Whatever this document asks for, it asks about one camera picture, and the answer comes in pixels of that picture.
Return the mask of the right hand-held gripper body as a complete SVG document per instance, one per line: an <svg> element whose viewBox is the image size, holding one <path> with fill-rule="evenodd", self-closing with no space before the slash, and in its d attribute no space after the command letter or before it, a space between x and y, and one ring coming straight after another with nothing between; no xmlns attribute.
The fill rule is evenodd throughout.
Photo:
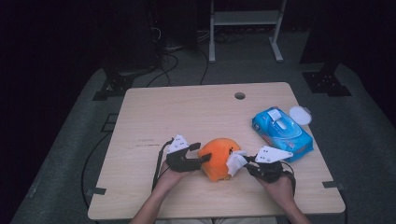
<svg viewBox="0 0 396 224"><path fill-rule="evenodd" d="M255 155L256 162L248 162L247 164L256 167L256 175L254 177L258 177L268 183L273 183L277 181L282 174L286 173L282 166L282 161L292 156L292 152L265 146Z"/></svg>

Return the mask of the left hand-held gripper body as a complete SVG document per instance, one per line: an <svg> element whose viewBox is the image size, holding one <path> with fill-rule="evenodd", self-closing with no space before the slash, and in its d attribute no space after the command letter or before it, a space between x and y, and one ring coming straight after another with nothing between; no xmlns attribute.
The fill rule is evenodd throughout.
<svg viewBox="0 0 396 224"><path fill-rule="evenodd" d="M189 146L187 140L181 134L178 134L166 150L166 163L173 171L192 172L201 169L202 163L199 158L187 158Z"/></svg>

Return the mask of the orange plush toy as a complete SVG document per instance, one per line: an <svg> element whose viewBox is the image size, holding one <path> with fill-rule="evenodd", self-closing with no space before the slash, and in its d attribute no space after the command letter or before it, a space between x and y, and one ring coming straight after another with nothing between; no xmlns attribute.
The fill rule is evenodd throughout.
<svg viewBox="0 0 396 224"><path fill-rule="evenodd" d="M210 161L202 164L202 169L211 181L218 181L228 179L228 168L226 161L233 151L242 150L241 147L230 138L217 138L209 141L201 149L198 150L197 155L201 157L210 153Z"/></svg>

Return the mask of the white wet wipe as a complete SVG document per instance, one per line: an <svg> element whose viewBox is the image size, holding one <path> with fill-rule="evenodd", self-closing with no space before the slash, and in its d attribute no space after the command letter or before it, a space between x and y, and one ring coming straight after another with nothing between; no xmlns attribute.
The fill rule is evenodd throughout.
<svg viewBox="0 0 396 224"><path fill-rule="evenodd" d="M244 150L233 151L226 161L228 175L234 176L248 162L245 159L247 153Z"/></svg>

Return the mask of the blue wet wipes pack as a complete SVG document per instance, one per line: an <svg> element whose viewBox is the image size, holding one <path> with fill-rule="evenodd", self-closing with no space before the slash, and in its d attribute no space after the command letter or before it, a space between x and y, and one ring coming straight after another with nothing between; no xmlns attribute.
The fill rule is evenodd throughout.
<svg viewBox="0 0 396 224"><path fill-rule="evenodd" d="M285 113L274 106L258 113L251 126L269 147L291 152L293 156L287 162L293 162L313 150L313 137L303 129L311 121L304 107L296 105Z"/></svg>

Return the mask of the person's left hand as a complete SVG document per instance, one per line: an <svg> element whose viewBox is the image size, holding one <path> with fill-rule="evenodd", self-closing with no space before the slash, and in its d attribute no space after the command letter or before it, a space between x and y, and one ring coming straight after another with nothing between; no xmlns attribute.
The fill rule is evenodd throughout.
<svg viewBox="0 0 396 224"><path fill-rule="evenodd" d="M154 188L155 193L166 196L183 178L191 175L191 172L173 171L164 161L161 167L161 173L158 177L157 184Z"/></svg>

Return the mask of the person's right hand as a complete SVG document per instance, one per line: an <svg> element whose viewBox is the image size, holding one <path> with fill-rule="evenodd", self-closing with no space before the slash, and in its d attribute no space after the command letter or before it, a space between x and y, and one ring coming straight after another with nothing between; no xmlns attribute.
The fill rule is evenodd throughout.
<svg viewBox="0 0 396 224"><path fill-rule="evenodd" d="M282 210L288 210L296 206L292 191L292 182L287 175L282 175L273 183L268 183L260 178L258 178L258 181L267 191L270 198Z"/></svg>

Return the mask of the grey tape strip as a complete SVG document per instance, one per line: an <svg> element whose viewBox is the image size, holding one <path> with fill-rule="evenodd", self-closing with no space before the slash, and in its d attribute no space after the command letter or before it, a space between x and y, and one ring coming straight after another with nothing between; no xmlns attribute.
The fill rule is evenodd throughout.
<svg viewBox="0 0 396 224"><path fill-rule="evenodd" d="M336 188L338 190L344 190L345 186L342 183L338 183L336 181L324 181L322 185L325 189Z"/></svg>
<svg viewBox="0 0 396 224"><path fill-rule="evenodd" d="M98 194L98 195L105 195L106 194L106 189L103 188L92 188L92 189L87 189L85 194L87 196L93 196L94 194Z"/></svg>

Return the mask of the black stand base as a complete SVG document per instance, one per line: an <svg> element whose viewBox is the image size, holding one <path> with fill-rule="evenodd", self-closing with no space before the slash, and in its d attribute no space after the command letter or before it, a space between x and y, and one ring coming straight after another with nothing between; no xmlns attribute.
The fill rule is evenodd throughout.
<svg viewBox="0 0 396 224"><path fill-rule="evenodd" d="M93 96L94 101L105 101L109 97L124 96L134 83L131 76L122 76L115 73L106 77L101 89Z"/></svg>
<svg viewBox="0 0 396 224"><path fill-rule="evenodd" d="M325 63L318 71L303 72L308 88L313 93L327 93L331 97L350 96L348 88L335 76L339 62Z"/></svg>

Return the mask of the white metal stand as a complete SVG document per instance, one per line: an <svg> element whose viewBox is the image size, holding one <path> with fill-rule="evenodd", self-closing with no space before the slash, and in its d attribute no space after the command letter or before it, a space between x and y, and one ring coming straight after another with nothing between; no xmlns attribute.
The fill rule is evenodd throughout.
<svg viewBox="0 0 396 224"><path fill-rule="evenodd" d="M214 0L210 5L209 21L209 53L208 61L216 61L215 28L217 26L245 26L245 25L274 25L275 30L269 37L269 43L278 63L284 61L277 44L278 35L283 21L285 8L288 0L281 0L279 9L258 11L216 11Z"/></svg>

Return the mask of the black floor tape frame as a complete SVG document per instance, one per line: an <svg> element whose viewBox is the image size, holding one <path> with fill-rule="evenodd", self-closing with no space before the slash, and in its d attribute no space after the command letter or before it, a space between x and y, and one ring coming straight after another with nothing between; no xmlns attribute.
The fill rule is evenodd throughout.
<svg viewBox="0 0 396 224"><path fill-rule="evenodd" d="M109 113L106 117L104 124L102 125L101 132L112 133L115 129L117 119L118 119L118 114Z"/></svg>

